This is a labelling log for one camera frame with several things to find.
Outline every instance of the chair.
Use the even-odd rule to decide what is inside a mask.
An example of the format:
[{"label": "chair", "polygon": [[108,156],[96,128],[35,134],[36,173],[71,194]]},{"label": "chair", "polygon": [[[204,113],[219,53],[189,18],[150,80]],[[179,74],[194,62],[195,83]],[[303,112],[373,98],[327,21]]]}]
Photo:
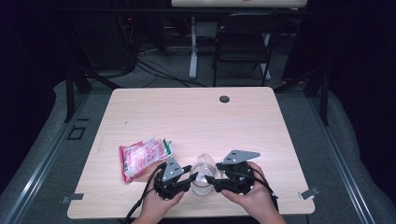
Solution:
[{"label": "chair", "polygon": [[[268,72],[276,35],[282,22],[274,15],[260,13],[232,13],[223,17],[216,30],[213,86],[216,87],[218,62],[221,63],[266,63],[262,86]],[[263,34],[269,35],[264,43]]]}]

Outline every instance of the gray carpet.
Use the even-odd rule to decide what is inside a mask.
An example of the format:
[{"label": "gray carpet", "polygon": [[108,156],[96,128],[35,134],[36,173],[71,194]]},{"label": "gray carpet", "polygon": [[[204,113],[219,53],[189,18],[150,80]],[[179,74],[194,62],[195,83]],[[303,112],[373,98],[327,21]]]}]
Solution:
[{"label": "gray carpet", "polygon": [[[277,40],[274,58],[270,66],[272,79],[267,86],[277,87],[281,84],[280,77],[287,59],[292,38],[282,36]],[[210,40],[206,40],[199,48],[198,77],[194,82],[211,86],[213,71],[211,69]],[[178,78],[188,79],[190,69],[190,53],[185,48],[177,49],[178,53],[169,49],[166,56],[158,50],[151,50],[141,54],[139,59],[151,64],[158,70],[164,71],[158,64],[166,68]],[[222,68],[223,74],[229,71],[239,71],[233,78],[222,79],[220,86],[259,86],[261,82],[260,70],[250,71],[251,67],[233,66]],[[236,79],[242,72],[248,71],[249,80]],[[155,77],[136,69],[127,76],[112,78],[112,81],[127,88],[163,88],[185,87],[179,81]],[[63,196],[72,194],[78,183],[85,160],[88,157],[93,138],[99,127],[101,118],[106,109],[111,91],[108,87],[96,80],[90,80],[93,91],[85,97],[76,92],[77,98],[83,102],[71,124],[63,123],[65,118],[65,87],[61,83],[55,88],[57,102],[49,117],[49,120],[38,136],[31,152],[26,157],[21,169],[17,172],[12,182],[0,197],[0,222],[4,222],[12,207],[19,199],[23,188],[35,171],[43,157],[56,145],[54,139],[59,136],[62,128],[66,132],[61,135],[59,154],[51,165],[46,178],[34,195],[31,204],[28,204],[25,214],[21,215],[21,223],[119,223],[117,220],[72,220],[67,217],[67,203],[60,203]],[[301,92],[304,83],[292,88],[291,91],[280,93],[276,96],[282,115],[290,132],[291,140],[296,149],[302,165],[308,186],[318,187],[320,194],[314,200],[316,211],[309,216],[311,223],[361,223],[353,202],[350,200],[346,186],[341,179],[334,161],[331,148],[325,134],[321,130],[320,123],[315,117],[317,111],[313,111]],[[329,101],[329,129],[332,131],[337,145],[342,150],[347,166],[352,172],[357,184],[360,186],[362,196],[367,202],[376,223],[396,223],[396,209],[389,198],[373,183],[359,159],[359,147],[357,146],[353,129],[348,122],[347,116],[341,104],[334,95],[330,95]],[[67,140],[72,128],[85,128],[80,140]],[[305,216],[285,216],[288,223],[305,223]],[[255,223],[248,217],[240,218],[199,218],[199,219],[165,219],[162,223]]]}]

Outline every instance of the plastic packaging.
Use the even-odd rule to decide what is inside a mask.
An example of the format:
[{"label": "plastic packaging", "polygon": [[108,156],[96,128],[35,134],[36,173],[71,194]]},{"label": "plastic packaging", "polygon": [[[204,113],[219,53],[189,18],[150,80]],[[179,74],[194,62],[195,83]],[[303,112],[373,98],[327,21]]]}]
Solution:
[{"label": "plastic packaging", "polygon": [[196,172],[198,172],[198,176],[195,181],[192,182],[192,190],[198,195],[210,193],[213,190],[213,185],[207,183],[205,175],[216,177],[219,173],[215,161],[206,153],[200,155],[197,159],[197,163],[191,167],[190,175]]},{"label": "plastic packaging", "polygon": [[121,175],[125,183],[131,183],[155,161],[165,160],[173,154],[171,142],[152,138],[129,147],[120,146]]}]

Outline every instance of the snack package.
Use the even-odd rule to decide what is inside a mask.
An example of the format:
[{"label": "snack package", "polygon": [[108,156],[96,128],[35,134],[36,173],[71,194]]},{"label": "snack package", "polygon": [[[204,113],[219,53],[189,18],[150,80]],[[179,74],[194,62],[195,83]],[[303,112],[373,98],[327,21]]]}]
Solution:
[{"label": "snack package", "polygon": [[152,138],[146,143],[137,142],[129,147],[120,146],[121,175],[125,183],[131,183],[155,161],[165,160],[173,154],[171,142]]}]

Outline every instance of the person's right hand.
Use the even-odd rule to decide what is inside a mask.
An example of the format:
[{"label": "person's right hand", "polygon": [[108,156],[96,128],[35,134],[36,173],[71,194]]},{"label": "person's right hand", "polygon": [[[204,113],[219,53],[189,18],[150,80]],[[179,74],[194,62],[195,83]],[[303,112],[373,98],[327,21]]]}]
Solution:
[{"label": "person's right hand", "polygon": [[[248,161],[247,163],[249,167],[257,170],[264,176],[260,166],[252,161]],[[257,172],[253,172],[253,174],[256,178],[263,180]],[[235,194],[227,189],[222,190],[221,194],[231,202],[241,205],[261,224],[286,223],[283,217],[276,211],[267,188],[257,181],[254,181],[253,189],[246,195]]]}]

